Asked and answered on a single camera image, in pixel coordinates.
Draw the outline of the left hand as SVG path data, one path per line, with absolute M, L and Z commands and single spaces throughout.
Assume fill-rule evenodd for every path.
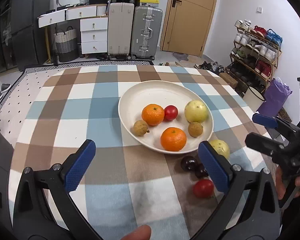
M 125 235 L 121 240 L 150 240 L 151 232 L 150 226 L 142 225 L 133 232 Z

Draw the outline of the right hand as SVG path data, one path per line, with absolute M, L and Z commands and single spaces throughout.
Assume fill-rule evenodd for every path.
M 281 167 L 278 166 L 275 172 L 275 187 L 276 187 L 277 196 L 279 200 L 281 200 L 284 197 L 286 192 L 286 187 L 283 183 L 282 174 L 283 174 L 282 169 Z M 300 186 L 300 177 L 297 177 L 295 179 L 295 185 Z

